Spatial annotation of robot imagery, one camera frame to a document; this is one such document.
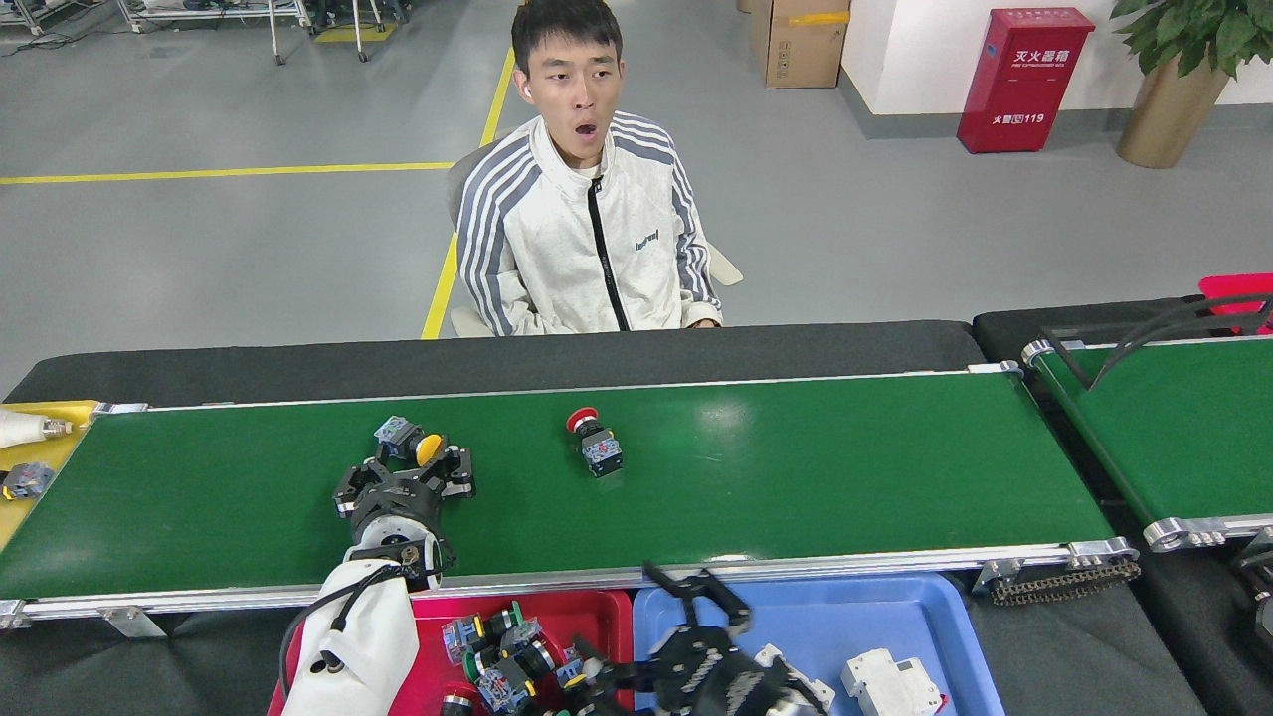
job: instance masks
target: white cylindrical object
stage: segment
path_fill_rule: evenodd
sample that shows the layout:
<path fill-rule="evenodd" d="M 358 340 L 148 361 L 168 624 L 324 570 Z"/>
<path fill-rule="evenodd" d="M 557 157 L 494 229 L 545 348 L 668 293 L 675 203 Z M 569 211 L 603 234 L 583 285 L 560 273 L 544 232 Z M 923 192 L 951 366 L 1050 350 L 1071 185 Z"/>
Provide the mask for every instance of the white cylindrical object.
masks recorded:
<path fill-rule="evenodd" d="M 43 415 L 13 413 L 0 408 L 0 450 L 10 445 L 45 440 L 45 422 L 47 420 L 48 418 Z"/>

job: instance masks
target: potted plant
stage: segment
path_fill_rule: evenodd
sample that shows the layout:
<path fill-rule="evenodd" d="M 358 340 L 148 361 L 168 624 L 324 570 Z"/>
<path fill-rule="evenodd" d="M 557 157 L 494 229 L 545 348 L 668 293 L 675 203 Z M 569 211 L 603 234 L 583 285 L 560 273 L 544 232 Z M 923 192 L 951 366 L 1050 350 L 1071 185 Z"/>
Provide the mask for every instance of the potted plant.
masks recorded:
<path fill-rule="evenodd" d="M 1141 10 L 1115 31 L 1144 74 L 1118 154 L 1167 168 L 1237 79 L 1237 64 L 1273 60 L 1273 0 L 1118 0 L 1110 18 Z"/>

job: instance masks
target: blue plastic bin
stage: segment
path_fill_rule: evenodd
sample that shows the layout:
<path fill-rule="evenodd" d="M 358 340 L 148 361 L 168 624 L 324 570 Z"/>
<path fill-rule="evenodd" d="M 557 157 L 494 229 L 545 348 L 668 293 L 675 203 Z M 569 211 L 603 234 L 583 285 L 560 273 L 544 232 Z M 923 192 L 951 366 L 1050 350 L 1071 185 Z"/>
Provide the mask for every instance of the blue plastic bin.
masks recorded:
<path fill-rule="evenodd" d="M 894 575 L 826 580 L 728 584 L 751 605 L 751 631 L 738 646 L 755 655 L 773 643 L 810 679 L 835 689 L 833 716 L 862 716 L 848 694 L 844 664 L 872 648 L 896 661 L 918 656 L 928 677 L 950 697 L 939 716 L 1003 716 L 981 646 L 955 586 L 938 575 Z M 703 624 L 726 623 L 724 613 L 698 599 Z M 633 605 L 633 654 L 645 659 L 668 629 L 684 623 L 681 604 L 659 589 L 644 589 Z M 653 707 L 636 694 L 636 707 Z"/>

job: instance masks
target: man's hair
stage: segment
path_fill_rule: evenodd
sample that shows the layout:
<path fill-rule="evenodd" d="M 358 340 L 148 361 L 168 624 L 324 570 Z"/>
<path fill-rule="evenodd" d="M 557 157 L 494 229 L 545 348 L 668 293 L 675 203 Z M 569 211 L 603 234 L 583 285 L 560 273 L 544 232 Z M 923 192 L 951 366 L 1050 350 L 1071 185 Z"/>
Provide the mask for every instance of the man's hair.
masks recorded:
<path fill-rule="evenodd" d="M 580 42 L 615 43 L 615 60 L 624 54 L 619 20 L 605 0 L 526 0 L 513 18 L 513 57 L 530 73 L 531 50 L 554 34 Z"/>

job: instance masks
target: white track jacket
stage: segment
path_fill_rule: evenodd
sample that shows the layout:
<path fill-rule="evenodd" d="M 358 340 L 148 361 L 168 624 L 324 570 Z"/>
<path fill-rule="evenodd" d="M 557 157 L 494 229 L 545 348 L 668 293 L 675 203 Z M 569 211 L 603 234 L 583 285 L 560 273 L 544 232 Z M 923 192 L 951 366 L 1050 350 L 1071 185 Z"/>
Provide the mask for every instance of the white track jacket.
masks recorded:
<path fill-rule="evenodd" d="M 615 113 L 596 180 L 566 167 L 541 117 L 526 122 L 468 175 L 457 231 L 460 275 L 495 335 L 721 322 L 685 168 L 635 115 Z"/>

